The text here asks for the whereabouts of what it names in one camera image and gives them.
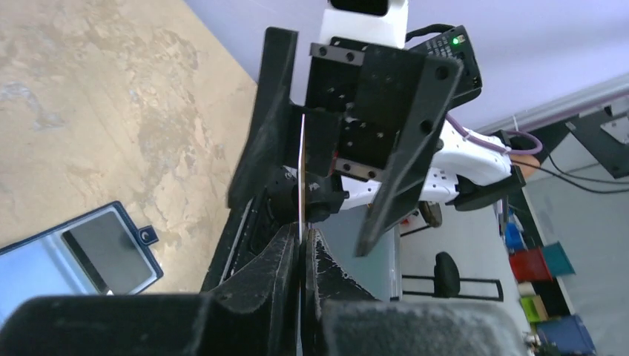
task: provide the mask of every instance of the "beige floor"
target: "beige floor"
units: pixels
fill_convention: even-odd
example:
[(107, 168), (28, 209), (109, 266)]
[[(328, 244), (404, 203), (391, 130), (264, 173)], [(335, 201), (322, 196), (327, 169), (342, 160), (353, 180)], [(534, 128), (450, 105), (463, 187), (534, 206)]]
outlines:
[(0, 247), (120, 200), (198, 291), (254, 95), (181, 0), (0, 1)]

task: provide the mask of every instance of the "red box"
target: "red box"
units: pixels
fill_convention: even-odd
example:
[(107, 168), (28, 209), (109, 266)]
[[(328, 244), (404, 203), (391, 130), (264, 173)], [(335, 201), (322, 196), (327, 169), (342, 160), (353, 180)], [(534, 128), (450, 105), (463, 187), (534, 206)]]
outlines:
[(553, 275), (548, 270), (541, 248), (517, 252), (509, 257), (509, 263), (518, 282), (553, 280)]

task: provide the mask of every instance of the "metal rod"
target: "metal rod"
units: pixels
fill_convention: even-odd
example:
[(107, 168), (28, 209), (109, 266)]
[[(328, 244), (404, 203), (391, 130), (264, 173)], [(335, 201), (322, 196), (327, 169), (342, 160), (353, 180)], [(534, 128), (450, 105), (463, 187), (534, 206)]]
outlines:
[(567, 119), (599, 105), (629, 95), (629, 73), (606, 82), (566, 95), (536, 108), (521, 111), (506, 119), (484, 126), (478, 132), (491, 134), (497, 130), (513, 130), (518, 123), (520, 131), (532, 131)]

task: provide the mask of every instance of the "white ceiling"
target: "white ceiling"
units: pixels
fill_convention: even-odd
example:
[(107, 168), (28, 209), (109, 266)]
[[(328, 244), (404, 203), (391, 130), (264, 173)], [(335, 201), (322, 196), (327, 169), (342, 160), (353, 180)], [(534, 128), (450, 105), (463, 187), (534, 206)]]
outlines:
[[(264, 30), (299, 31), (292, 98), (303, 103), (325, 0), (187, 2), (254, 79)], [(483, 93), (453, 111), (469, 128), (629, 72), (627, 0), (411, 0), (409, 29), (432, 23), (463, 24), (474, 44)]]

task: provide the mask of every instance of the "tablet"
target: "tablet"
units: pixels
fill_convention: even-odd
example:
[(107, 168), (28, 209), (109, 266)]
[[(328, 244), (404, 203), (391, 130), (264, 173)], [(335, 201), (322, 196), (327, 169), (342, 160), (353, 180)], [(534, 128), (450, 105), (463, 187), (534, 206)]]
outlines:
[(163, 276), (148, 247), (156, 241), (112, 202), (0, 248), (0, 326), (34, 297), (140, 293)]

